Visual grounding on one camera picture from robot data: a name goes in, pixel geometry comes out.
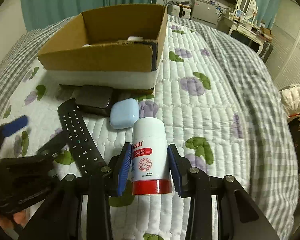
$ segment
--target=black remote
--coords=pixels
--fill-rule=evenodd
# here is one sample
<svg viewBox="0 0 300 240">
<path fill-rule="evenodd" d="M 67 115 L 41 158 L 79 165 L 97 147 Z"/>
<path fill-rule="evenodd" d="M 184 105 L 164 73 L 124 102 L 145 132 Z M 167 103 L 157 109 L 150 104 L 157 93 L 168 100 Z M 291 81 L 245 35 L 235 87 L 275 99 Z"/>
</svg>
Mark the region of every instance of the black remote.
<svg viewBox="0 0 300 240">
<path fill-rule="evenodd" d="M 71 98 L 58 107 L 58 114 L 72 157 L 82 176 L 90 176 L 93 170 L 105 166 L 98 148 L 96 147 L 84 123 L 75 98 Z"/>
</svg>

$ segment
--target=white jacket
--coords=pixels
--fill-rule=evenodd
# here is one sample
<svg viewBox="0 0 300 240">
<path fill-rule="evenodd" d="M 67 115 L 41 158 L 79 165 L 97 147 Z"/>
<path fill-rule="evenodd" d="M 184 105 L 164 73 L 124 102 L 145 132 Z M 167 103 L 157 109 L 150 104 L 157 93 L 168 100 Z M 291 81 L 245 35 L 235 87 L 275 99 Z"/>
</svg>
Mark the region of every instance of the white jacket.
<svg viewBox="0 0 300 240">
<path fill-rule="evenodd" d="M 290 117 L 294 114 L 300 114 L 300 85 L 291 84 L 280 90 L 281 103 L 286 110 L 288 122 L 294 118 L 299 118 L 300 115 Z"/>
</svg>

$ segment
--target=quilted bedspread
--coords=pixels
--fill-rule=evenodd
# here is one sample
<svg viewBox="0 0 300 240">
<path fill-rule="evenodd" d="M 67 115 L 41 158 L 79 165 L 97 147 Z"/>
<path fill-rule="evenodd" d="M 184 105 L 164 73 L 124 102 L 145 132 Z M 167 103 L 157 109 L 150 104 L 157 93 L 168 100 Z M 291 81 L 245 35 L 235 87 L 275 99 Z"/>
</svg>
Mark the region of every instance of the quilted bedspread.
<svg viewBox="0 0 300 240">
<path fill-rule="evenodd" d="M 0 123 L 23 114 L 30 122 L 6 139 L 1 158 L 34 155 L 61 131 L 57 107 L 77 91 L 60 89 L 35 54 L 64 22 L 23 37 L 2 63 Z M 161 119 L 168 144 L 175 143 L 193 166 L 212 176 L 233 174 L 287 239 L 298 200 L 298 167 L 266 67 L 246 46 L 207 26 L 169 17 L 167 28 L 154 94 L 138 98 L 140 117 Z M 106 162 L 131 142 L 132 128 L 114 130 L 99 116 L 84 115 L 84 120 Z M 80 176 L 67 147 L 55 167 L 60 179 Z M 132 196 L 130 186 L 122 198 L 110 198 L 114 239 L 184 239 L 189 199 L 174 191 Z M 218 239 L 214 199 L 213 238 Z"/>
</svg>

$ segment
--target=checkered blanket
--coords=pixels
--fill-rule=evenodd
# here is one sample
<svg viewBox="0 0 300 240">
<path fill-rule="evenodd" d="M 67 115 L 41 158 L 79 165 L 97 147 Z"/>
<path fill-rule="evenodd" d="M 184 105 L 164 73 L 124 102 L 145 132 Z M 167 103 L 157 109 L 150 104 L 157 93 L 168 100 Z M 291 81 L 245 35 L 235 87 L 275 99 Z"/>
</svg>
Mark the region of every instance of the checkered blanket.
<svg viewBox="0 0 300 240">
<path fill-rule="evenodd" d="M 0 118 L 38 50 L 68 20 L 25 34 L 2 61 Z M 264 63 L 255 52 L 224 33 L 190 20 L 169 16 L 169 21 L 201 35 L 228 78 L 248 125 L 249 193 L 280 238 L 288 239 L 298 201 L 298 163 L 280 95 Z"/>
</svg>

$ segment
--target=red bottle cap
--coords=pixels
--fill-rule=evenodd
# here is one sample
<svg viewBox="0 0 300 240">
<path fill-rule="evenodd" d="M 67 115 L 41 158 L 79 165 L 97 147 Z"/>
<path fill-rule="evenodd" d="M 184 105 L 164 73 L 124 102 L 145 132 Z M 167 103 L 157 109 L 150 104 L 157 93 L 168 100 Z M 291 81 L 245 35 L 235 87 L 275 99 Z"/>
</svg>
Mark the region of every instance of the red bottle cap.
<svg viewBox="0 0 300 240">
<path fill-rule="evenodd" d="M 154 195 L 172 193 L 171 180 L 137 180 L 132 182 L 133 195 Z"/>
</svg>

